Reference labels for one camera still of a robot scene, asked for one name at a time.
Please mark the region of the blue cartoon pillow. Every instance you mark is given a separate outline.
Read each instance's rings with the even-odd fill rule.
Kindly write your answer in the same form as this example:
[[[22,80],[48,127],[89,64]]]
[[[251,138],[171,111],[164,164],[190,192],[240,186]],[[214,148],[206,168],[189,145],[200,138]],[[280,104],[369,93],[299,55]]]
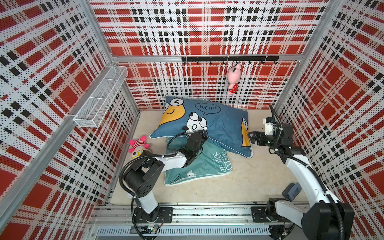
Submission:
[[[173,137],[181,133],[184,126],[190,125],[194,132],[205,130],[210,143],[228,152],[251,158],[253,149],[248,136],[248,120],[248,112],[241,109],[167,96],[159,126],[150,137]]]

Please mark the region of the teal cat pillow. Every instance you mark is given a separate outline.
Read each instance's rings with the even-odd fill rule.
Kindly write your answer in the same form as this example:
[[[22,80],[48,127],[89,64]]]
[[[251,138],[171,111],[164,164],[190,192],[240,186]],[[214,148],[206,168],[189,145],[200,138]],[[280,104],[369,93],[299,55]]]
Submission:
[[[198,157],[187,167],[166,171],[165,186],[175,186],[191,181],[209,179],[228,175],[232,172],[232,164],[226,150],[209,142],[205,142]]]

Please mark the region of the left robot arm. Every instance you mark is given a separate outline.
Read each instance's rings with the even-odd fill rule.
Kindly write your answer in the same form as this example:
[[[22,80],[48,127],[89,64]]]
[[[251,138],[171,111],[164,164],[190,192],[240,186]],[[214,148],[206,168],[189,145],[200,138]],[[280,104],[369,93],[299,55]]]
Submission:
[[[186,135],[187,143],[184,147],[173,150],[170,154],[153,154],[147,143],[147,137],[139,140],[130,140],[131,160],[123,166],[119,175],[119,183],[128,193],[138,207],[133,210],[136,215],[133,221],[139,217],[144,222],[154,223],[161,217],[160,205],[152,192],[162,172],[181,169],[189,166],[203,149],[203,144],[208,139],[205,130],[196,132],[182,132],[172,138]]]

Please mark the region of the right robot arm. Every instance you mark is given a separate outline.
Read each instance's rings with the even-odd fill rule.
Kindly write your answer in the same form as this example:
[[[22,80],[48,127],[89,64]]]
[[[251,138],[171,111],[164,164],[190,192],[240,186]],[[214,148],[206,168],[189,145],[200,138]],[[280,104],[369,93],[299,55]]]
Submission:
[[[304,150],[293,144],[293,127],[288,124],[265,123],[264,132],[248,134],[250,142],[267,146],[271,154],[280,157],[294,174],[310,207],[296,206],[288,197],[270,198],[266,218],[280,218],[300,227],[309,240],[348,240],[355,212],[350,204],[342,203],[323,183],[312,168]]]

